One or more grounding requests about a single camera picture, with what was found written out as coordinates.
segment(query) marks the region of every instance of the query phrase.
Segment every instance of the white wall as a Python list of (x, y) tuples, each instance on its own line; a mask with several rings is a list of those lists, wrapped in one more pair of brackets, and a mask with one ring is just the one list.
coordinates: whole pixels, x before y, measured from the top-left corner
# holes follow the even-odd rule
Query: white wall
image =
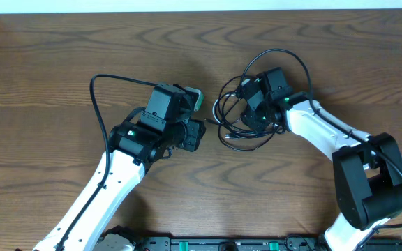
[(402, 8), (402, 0), (0, 0), (0, 14), (373, 8)]

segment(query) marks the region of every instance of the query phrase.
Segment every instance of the wood grain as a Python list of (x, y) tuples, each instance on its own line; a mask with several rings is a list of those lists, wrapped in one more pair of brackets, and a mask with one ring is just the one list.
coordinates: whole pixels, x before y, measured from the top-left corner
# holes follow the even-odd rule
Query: wood grain
[[(361, 130), (388, 132), (402, 151), (402, 10), (0, 15), (0, 250), (31, 249), (93, 174), (103, 140), (89, 80), (112, 73), (202, 89), (210, 109), (222, 84), (259, 52), (282, 47), (308, 65), (316, 98)], [(282, 54), (296, 91), (301, 68)], [(108, 129), (151, 89), (101, 79)], [(338, 214), (332, 164), (286, 134), (252, 153), (223, 147), (216, 127), (196, 153), (153, 165), (108, 227), (175, 236), (319, 234)], [(394, 222), (402, 221), (402, 215)], [(382, 235), (402, 237), (402, 229)]]

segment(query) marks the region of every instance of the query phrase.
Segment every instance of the tangled black wire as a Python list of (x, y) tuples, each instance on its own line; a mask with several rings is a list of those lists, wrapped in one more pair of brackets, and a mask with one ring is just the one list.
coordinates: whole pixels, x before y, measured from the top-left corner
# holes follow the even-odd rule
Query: tangled black wire
[[(232, 149), (235, 151), (254, 151), (254, 150), (260, 148), (261, 146), (263, 146), (264, 144), (266, 144), (269, 140), (271, 140), (271, 138), (275, 134), (285, 133), (286, 128), (282, 125), (276, 125), (273, 123), (270, 130), (266, 130), (264, 132), (256, 132), (253, 130), (243, 129), (243, 128), (240, 128), (237, 125), (235, 125), (236, 123), (238, 123), (241, 120), (240, 118), (238, 118), (234, 122), (230, 122), (226, 119), (226, 116), (229, 114), (229, 112), (232, 111), (232, 109), (235, 107), (235, 105), (237, 105), (238, 102), (243, 99), (243, 98), (239, 97), (241, 81), (234, 91), (228, 91), (223, 94), (224, 88), (228, 84), (233, 82), (234, 80), (243, 79), (243, 77), (247, 77), (251, 80), (256, 79), (256, 77), (244, 75), (244, 76), (233, 77), (228, 82), (226, 82), (224, 84), (223, 88), (221, 88), (220, 94), (218, 96), (218, 100), (215, 102), (213, 110), (212, 110), (216, 121), (212, 121), (211, 119), (206, 119), (206, 121), (218, 125), (218, 138), (220, 139), (220, 142), (223, 145), (225, 145), (226, 147), (228, 147), (229, 149)], [(225, 111), (225, 104), (231, 96), (235, 96), (237, 98), (237, 100), (233, 103), (233, 105), (227, 111)], [(264, 140), (262, 143), (258, 144), (257, 146), (255, 146), (251, 149), (241, 149), (241, 148), (238, 148), (236, 146), (229, 144), (229, 142), (227, 142), (221, 136), (221, 128), (222, 127), (224, 127), (226, 130), (229, 131), (229, 137), (235, 138), (235, 139), (257, 139), (257, 138), (266, 137), (266, 136), (269, 136), (269, 137), (266, 140)]]

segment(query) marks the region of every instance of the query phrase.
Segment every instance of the wooden surface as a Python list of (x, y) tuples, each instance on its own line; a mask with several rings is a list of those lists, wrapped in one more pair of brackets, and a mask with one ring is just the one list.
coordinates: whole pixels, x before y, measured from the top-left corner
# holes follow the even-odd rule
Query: wooden surface
[[(221, 85), (270, 47), (303, 58), (332, 114), (390, 133), (402, 151), (402, 10), (0, 15), (0, 250), (31, 249), (93, 174), (104, 149), (89, 97), (93, 74), (202, 89), (196, 116), (211, 118)], [(251, 73), (276, 66), (296, 91), (306, 89), (287, 55), (265, 56)], [(150, 93), (98, 81), (107, 129)], [(283, 236), (322, 233), (337, 215), (332, 164), (304, 139), (277, 135), (238, 153), (208, 124), (199, 150), (153, 165), (108, 227)], [(382, 235), (402, 237), (402, 229)]]

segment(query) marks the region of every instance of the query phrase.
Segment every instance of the wooden tabletop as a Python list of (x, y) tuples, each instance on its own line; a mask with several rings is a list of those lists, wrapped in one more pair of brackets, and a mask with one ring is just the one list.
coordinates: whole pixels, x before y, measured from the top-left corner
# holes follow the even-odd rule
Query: wooden tabletop
[[(272, 47), (306, 62), (325, 109), (360, 130), (388, 132), (402, 152), (402, 10), (0, 15), (0, 250), (31, 250), (100, 161), (92, 75), (199, 88), (205, 100), (195, 117), (212, 118), (220, 87)], [(306, 90), (288, 55), (264, 56), (250, 73), (276, 66), (295, 91)], [(145, 106), (150, 93), (100, 79), (107, 129)], [(292, 133), (239, 153), (207, 124), (198, 151), (154, 164), (108, 227), (174, 236), (317, 235), (338, 215), (333, 177), (330, 161)], [(402, 229), (381, 234), (402, 237)]]

